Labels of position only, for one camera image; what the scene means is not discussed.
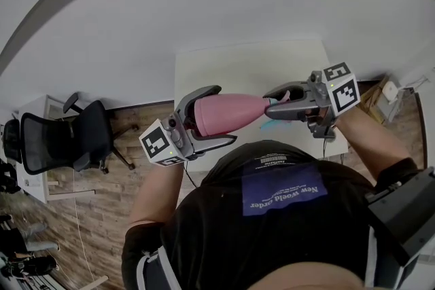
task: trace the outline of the pink bottle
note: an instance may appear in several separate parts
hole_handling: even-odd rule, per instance
[[[195,120],[203,137],[226,134],[258,119],[269,98],[249,94],[214,94],[195,102]]]

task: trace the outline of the wooden floor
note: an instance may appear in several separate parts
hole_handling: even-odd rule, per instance
[[[126,159],[135,163],[134,171],[129,171],[115,156],[111,155],[107,162],[110,170],[107,175],[95,169],[75,173],[75,175],[71,168],[49,172],[50,180],[60,183],[58,187],[50,187],[52,193],[70,192],[73,186],[75,190],[96,189],[95,197],[77,199],[77,216],[94,278],[97,279],[105,274],[109,277],[109,280],[99,287],[100,289],[123,288],[120,268],[127,217],[135,194],[151,168],[139,144],[138,136],[157,117],[163,118],[172,110],[173,104],[167,103],[116,112],[118,119],[113,121],[114,131],[129,124],[138,124],[140,127],[138,132],[128,131],[115,142],[116,147]],[[388,128],[406,143],[414,160],[421,168],[423,166],[423,143],[414,96],[404,101],[400,114]],[[340,162],[341,157],[334,156],[330,160]],[[364,165],[352,149],[344,155],[343,160],[344,164],[358,170],[363,175],[368,175]],[[205,174],[191,173],[191,176],[194,181],[200,183]],[[192,188],[189,180],[184,178],[179,200],[186,196]],[[1,195],[0,208],[3,212],[14,216],[15,224],[19,228],[25,228],[38,221],[48,223],[50,229],[41,234],[40,239],[57,240],[60,243],[60,251],[52,251],[61,266],[59,271],[52,273],[56,280],[68,289],[79,289],[92,282],[77,231],[74,200],[42,204],[33,197],[25,196],[20,192],[14,195]]]

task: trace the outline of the blue patch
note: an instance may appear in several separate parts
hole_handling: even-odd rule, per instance
[[[242,177],[242,194],[243,215],[251,216],[313,200],[328,192],[316,165],[300,164],[249,166]]]

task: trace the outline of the white table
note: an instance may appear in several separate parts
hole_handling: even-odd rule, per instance
[[[24,113],[32,113],[33,115],[48,119],[50,110],[58,108],[62,108],[61,103],[49,98],[48,96],[42,96],[35,101],[21,107],[18,112],[18,117],[21,121],[21,117]],[[68,192],[65,194],[50,194],[48,186],[56,185],[58,184],[58,182],[48,181],[47,172],[38,175],[29,175],[24,169],[24,166],[20,163],[16,164],[16,174],[18,185],[25,192],[32,195],[43,203],[47,203],[51,200],[62,200],[65,198],[79,198],[95,195],[95,190],[93,189],[79,192]]]
[[[179,54],[175,64],[175,106],[188,93],[209,85],[220,85],[221,93],[262,96],[286,82],[307,80],[312,70],[329,65],[320,40],[253,43]],[[324,140],[314,139],[306,123],[295,121],[290,125],[260,130],[267,120],[266,116],[262,116],[233,132],[238,136],[234,144],[209,151],[203,157],[189,162],[189,170],[210,170],[229,151],[263,139],[281,141],[315,158],[323,157]],[[336,130],[335,141],[326,145],[326,156],[346,152],[347,141]]]

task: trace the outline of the chair armrest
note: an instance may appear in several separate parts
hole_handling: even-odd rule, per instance
[[[79,100],[79,94],[73,93],[68,100],[65,102],[65,104],[63,105],[63,113],[67,113],[68,110],[72,109],[78,113],[81,113],[83,111],[82,108],[79,108],[78,106],[76,106],[75,104],[77,103],[77,101]]]
[[[80,172],[81,170],[87,169],[90,166],[90,153],[86,152],[81,158],[74,161],[74,170]]]

